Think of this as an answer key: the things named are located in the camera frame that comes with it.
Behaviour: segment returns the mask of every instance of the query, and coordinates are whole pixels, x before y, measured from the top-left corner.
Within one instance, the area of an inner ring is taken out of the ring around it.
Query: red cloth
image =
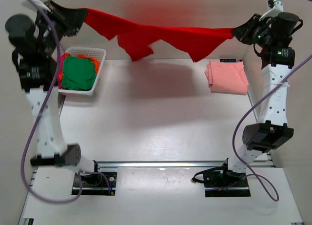
[[[157,40],[187,52],[193,61],[199,61],[225,40],[233,38],[232,28],[142,25],[94,9],[88,9],[84,22],[109,40],[118,36],[118,45],[129,54],[132,61],[153,54],[149,45]]]

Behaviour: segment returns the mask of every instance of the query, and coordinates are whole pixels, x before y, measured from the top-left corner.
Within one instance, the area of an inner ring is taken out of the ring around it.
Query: folded pink cloth
[[[210,61],[205,70],[212,92],[247,94],[248,81],[243,62]]]

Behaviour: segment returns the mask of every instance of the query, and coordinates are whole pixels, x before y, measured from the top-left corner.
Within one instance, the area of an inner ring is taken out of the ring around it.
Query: white wall
[[[21,7],[18,0],[0,0],[0,225],[17,224],[24,206],[27,191],[20,178],[20,159],[33,123],[11,61],[13,47],[4,28],[6,20],[16,13],[35,17],[35,13]],[[30,179],[29,160],[26,170]]]
[[[303,0],[283,1],[284,11],[297,14],[304,26],[293,35],[291,47],[296,51],[295,65],[312,53],[312,3]],[[244,56],[250,84],[253,85],[254,99],[262,97],[261,60],[250,47]],[[296,72],[290,79],[287,95],[287,117],[294,136],[276,151],[274,159],[285,168],[294,197],[305,224],[312,224],[312,61]]]
[[[267,0],[53,0],[70,7],[88,7],[142,24],[165,26],[235,27],[243,24],[252,13],[266,11]],[[124,59],[128,55],[119,48],[116,38],[108,42],[91,27],[83,25],[76,37],[61,41],[64,50],[73,45],[104,48],[108,59]],[[153,44],[150,58],[188,58],[171,45]],[[209,58],[243,58],[246,45],[236,39],[227,40]]]

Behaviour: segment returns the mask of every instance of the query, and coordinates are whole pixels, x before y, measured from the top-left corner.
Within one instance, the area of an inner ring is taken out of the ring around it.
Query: orange cloth
[[[91,57],[88,57],[88,56],[85,56],[85,55],[78,55],[77,57],[78,58],[89,59],[94,64],[94,68],[95,68],[96,74],[98,74],[98,69],[99,69],[99,66],[101,64],[98,60],[96,60],[94,58],[91,58]]]
[[[64,53],[62,56],[61,56],[61,59],[60,59],[60,67],[59,67],[59,73],[58,73],[58,88],[61,89],[61,81],[63,79],[63,63],[64,63],[64,60],[65,58],[67,58],[68,56],[71,56],[70,53]]]

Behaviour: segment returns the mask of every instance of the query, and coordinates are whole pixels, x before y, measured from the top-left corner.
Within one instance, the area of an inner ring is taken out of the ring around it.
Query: green cloth
[[[95,66],[89,59],[67,57],[63,63],[62,87],[89,91],[96,79]]]

